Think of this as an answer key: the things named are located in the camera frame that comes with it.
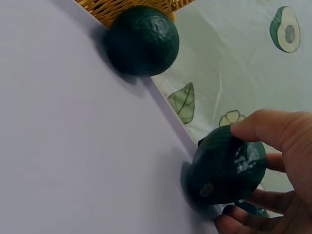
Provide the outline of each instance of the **printed avocado half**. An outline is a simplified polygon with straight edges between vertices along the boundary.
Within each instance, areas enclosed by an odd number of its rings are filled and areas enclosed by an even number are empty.
[[[122,73],[138,77],[164,72],[179,51],[175,24],[149,6],[133,6],[118,15],[104,42],[112,65]]]
[[[280,7],[271,23],[270,34],[275,46],[281,51],[295,52],[300,45],[300,28],[290,7]]]
[[[190,198],[215,205],[249,197],[260,184],[267,166],[261,142],[234,137],[230,125],[213,130],[198,147],[186,176]]]

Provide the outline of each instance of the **avocado print fabric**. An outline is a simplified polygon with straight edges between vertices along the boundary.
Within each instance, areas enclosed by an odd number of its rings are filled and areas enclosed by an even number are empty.
[[[290,7],[280,7],[271,23],[270,34],[278,49],[287,53],[295,52],[300,45],[300,27]]]
[[[196,0],[176,12],[179,54],[153,81],[165,98],[193,84],[184,122],[194,144],[258,109],[312,111],[311,11],[308,0]],[[286,181],[268,171],[263,186]]]

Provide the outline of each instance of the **wicker basket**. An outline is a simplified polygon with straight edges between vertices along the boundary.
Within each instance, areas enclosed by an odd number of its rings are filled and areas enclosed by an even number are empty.
[[[97,18],[107,28],[110,28],[115,18],[124,10],[146,5],[154,7],[175,20],[173,11],[191,3],[194,0],[75,0],[90,14]]]

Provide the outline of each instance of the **dark green avocado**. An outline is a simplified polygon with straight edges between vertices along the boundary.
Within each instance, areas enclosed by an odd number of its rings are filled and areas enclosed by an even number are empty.
[[[187,175],[187,190],[196,203],[227,204],[249,197],[267,166],[261,142],[234,137],[230,126],[213,130],[199,145]]]
[[[138,77],[158,75],[179,51],[175,24],[161,11],[134,6],[122,12],[105,37],[107,55],[122,73]]]

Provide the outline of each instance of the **green leaf illustration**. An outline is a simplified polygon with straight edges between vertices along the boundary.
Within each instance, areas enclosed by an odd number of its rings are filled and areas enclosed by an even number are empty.
[[[188,83],[184,88],[172,93],[168,102],[184,124],[190,123],[194,117],[195,100],[193,83]]]

